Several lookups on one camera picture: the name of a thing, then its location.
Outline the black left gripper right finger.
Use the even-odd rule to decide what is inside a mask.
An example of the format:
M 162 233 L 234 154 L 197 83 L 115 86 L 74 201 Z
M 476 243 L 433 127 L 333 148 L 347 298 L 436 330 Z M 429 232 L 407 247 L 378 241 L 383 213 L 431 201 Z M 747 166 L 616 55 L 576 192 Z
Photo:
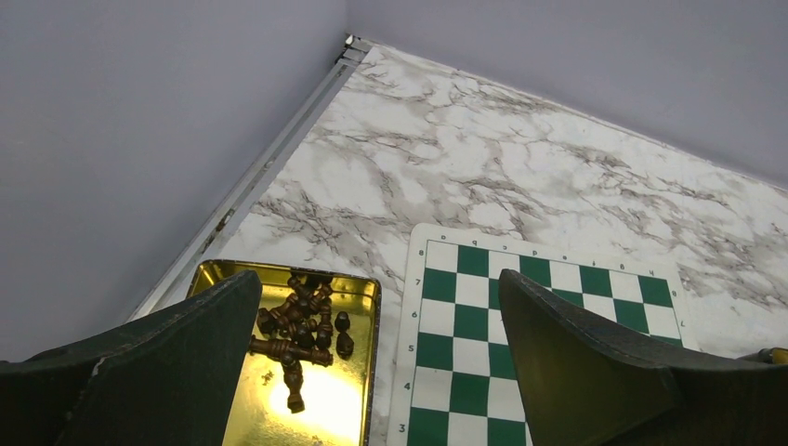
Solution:
M 512 270 L 498 299 L 536 445 L 783 445 L 787 368 L 630 330 Z

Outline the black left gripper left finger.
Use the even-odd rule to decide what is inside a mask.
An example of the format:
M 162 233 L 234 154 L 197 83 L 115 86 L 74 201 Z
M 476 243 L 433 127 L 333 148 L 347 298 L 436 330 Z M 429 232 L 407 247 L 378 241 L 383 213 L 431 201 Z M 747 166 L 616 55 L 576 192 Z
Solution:
M 218 445 L 261 298 L 250 270 L 171 307 L 1 365 L 5 445 Z

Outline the gold tin with light pieces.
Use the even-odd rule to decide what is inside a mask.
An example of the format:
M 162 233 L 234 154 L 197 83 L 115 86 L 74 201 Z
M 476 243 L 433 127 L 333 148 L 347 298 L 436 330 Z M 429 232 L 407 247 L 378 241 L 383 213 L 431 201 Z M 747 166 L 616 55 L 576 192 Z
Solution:
M 787 348 L 762 348 L 756 353 L 751 353 L 741 357 L 743 361 L 753 361 L 767 364 L 787 364 Z

